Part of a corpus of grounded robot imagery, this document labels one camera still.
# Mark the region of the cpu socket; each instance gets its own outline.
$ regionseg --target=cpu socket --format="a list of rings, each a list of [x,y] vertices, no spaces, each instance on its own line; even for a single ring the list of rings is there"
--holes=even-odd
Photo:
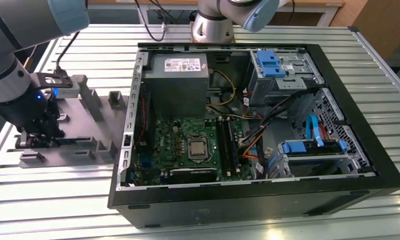
[[[202,135],[189,136],[186,138],[188,143],[188,159],[196,164],[202,163],[208,160],[209,148],[208,148],[208,138]]]

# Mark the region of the slotted metal table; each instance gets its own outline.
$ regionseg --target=slotted metal table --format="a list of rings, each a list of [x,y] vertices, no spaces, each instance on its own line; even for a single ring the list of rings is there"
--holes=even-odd
[[[161,27],[150,25],[157,36]],[[189,42],[188,25],[169,27],[166,42]],[[400,79],[364,37],[346,28],[266,27],[248,33],[234,27],[238,43],[318,44],[400,171]],[[70,36],[54,40],[37,72],[50,72]],[[61,67],[86,75],[99,95],[130,92],[137,43],[150,42],[141,25],[90,25],[81,31]],[[106,208],[113,166],[21,169],[11,151],[15,129],[0,133],[0,240],[71,239],[400,239],[400,191],[333,215],[233,222],[193,227],[135,229]]]

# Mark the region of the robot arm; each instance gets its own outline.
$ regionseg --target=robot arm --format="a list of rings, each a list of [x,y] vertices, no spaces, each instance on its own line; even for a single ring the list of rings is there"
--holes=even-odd
[[[233,40],[233,22],[249,32],[269,23],[276,10],[288,0],[198,0],[198,14],[192,36],[201,43],[228,43]]]
[[[89,25],[83,0],[0,0],[0,115],[30,142],[19,147],[47,147],[63,136],[53,95],[41,89],[70,84],[61,75],[33,73],[23,69],[13,53],[79,31]],[[61,85],[46,83],[57,78]]]

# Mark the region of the green circuit board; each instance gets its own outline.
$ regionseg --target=green circuit board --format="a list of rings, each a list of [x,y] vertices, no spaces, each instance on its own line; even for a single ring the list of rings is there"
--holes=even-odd
[[[241,122],[230,122],[234,138],[242,137]],[[240,172],[226,176],[221,172],[220,149],[216,136],[214,119],[157,120],[154,132],[154,152],[151,154],[151,168],[142,171],[142,181],[147,185],[160,184],[160,170],[174,168],[214,168],[216,181],[250,180],[250,164],[238,166]],[[188,144],[201,140],[206,144],[205,158],[192,160]]]

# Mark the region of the blue clip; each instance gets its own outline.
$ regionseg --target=blue clip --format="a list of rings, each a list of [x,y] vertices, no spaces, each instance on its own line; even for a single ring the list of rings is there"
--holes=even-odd
[[[258,50],[256,52],[257,62],[261,67],[261,75],[265,78],[284,78],[285,71],[280,68],[280,61],[273,51]]]
[[[281,147],[282,147],[282,152],[286,154],[290,152],[290,149],[289,149],[289,145],[286,145],[285,143],[281,144]]]
[[[346,152],[348,146],[346,146],[346,142],[344,140],[338,140],[338,146],[340,146],[341,152],[342,153]]]
[[[290,149],[290,153],[306,153],[306,148],[302,141],[286,141],[285,144]]]
[[[273,155],[272,158],[269,159],[266,169],[272,167],[274,161],[276,161],[276,155]]]
[[[316,115],[308,115],[306,117],[306,123],[305,123],[305,137],[306,139],[313,138],[317,141],[318,147],[322,147],[325,144],[322,143],[321,137],[320,137],[320,131],[318,131],[318,120]]]

